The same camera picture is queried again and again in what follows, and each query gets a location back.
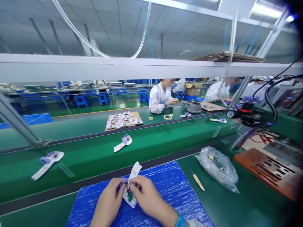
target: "cardboard box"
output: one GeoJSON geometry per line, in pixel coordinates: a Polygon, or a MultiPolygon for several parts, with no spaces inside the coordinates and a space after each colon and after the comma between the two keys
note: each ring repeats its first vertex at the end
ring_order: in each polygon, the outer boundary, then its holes
{"type": "Polygon", "coordinates": [[[185,94],[190,96],[197,96],[199,95],[201,88],[203,88],[203,85],[200,83],[186,83],[185,94]]]}

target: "pressure gauge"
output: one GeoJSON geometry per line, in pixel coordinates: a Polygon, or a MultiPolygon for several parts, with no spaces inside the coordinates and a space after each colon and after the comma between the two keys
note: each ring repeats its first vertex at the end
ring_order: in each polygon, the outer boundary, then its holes
{"type": "Polygon", "coordinates": [[[233,110],[229,110],[229,111],[227,111],[227,113],[226,113],[226,116],[227,116],[228,118],[233,118],[234,115],[235,115],[235,112],[234,112],[233,110]]]}

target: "factory floor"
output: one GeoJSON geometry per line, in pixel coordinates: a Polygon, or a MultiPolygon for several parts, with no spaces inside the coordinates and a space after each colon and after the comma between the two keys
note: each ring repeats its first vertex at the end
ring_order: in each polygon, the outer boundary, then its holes
{"type": "Polygon", "coordinates": [[[68,108],[66,108],[62,100],[47,100],[47,101],[29,101],[28,111],[24,111],[21,115],[30,114],[42,114],[50,113],[51,117],[59,117],[74,114],[86,114],[100,111],[109,111],[124,108],[144,107],[148,106],[148,103],[139,102],[139,94],[128,94],[128,95],[115,95],[116,102],[114,102],[112,96],[110,96],[110,104],[100,105],[98,97],[89,97],[89,107],[80,106],[77,108],[76,101],[71,104],[68,100],[68,108]]]}

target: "fluorescent light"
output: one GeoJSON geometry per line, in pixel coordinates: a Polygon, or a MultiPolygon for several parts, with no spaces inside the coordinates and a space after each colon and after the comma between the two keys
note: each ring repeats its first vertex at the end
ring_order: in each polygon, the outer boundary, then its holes
{"type": "MultiPolygon", "coordinates": [[[[262,14],[262,15],[266,15],[266,16],[271,16],[274,18],[279,18],[282,14],[282,12],[277,11],[275,9],[263,6],[263,5],[259,5],[259,4],[255,4],[252,8],[252,13],[257,13],[257,14],[262,14]]],[[[292,22],[294,20],[293,16],[289,16],[286,21],[288,22],[292,22]]]]}

